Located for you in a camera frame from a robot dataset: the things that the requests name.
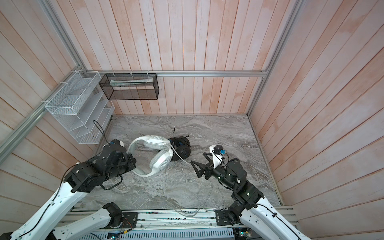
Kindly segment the white headphones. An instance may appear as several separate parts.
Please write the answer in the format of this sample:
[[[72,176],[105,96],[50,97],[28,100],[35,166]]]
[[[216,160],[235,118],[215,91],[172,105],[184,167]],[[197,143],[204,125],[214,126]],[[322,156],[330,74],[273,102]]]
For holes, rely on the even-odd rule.
[[[134,139],[129,145],[128,154],[134,156],[137,145],[143,145],[147,150],[151,150],[153,153],[157,150],[157,153],[150,161],[150,173],[146,173],[139,166],[133,170],[139,177],[147,178],[160,173],[168,166],[174,155],[170,140],[161,136],[146,135]]]

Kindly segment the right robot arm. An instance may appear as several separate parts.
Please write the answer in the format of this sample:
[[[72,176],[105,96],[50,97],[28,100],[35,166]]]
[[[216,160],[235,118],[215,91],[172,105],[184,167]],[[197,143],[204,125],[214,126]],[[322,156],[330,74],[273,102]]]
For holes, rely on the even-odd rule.
[[[305,234],[295,228],[276,210],[267,197],[247,180],[247,172],[238,159],[228,161],[226,165],[214,161],[218,157],[203,153],[208,163],[191,161],[198,178],[206,180],[214,177],[224,187],[232,191],[233,204],[228,208],[228,217],[232,224],[242,224],[256,232],[264,240],[308,240]]]

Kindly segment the black headphones with blue band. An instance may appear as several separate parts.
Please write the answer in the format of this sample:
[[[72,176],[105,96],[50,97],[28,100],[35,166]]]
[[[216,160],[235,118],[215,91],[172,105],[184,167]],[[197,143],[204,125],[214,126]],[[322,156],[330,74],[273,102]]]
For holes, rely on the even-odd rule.
[[[173,131],[173,137],[169,138],[169,141],[174,148],[172,162],[178,160],[186,160],[191,154],[191,144],[188,139],[189,136],[175,137],[175,129]]]

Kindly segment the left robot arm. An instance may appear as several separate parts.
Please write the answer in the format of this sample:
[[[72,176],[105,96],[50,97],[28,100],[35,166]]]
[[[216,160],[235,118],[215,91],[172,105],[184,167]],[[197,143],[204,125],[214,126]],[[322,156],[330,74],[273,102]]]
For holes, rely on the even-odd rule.
[[[92,216],[86,217],[63,230],[55,230],[69,210],[95,187],[107,188],[104,182],[122,178],[136,168],[132,152],[119,144],[105,145],[91,159],[77,163],[65,172],[56,192],[20,228],[1,235],[2,240],[69,240],[104,227],[121,229],[124,215],[115,203],[104,205]]]

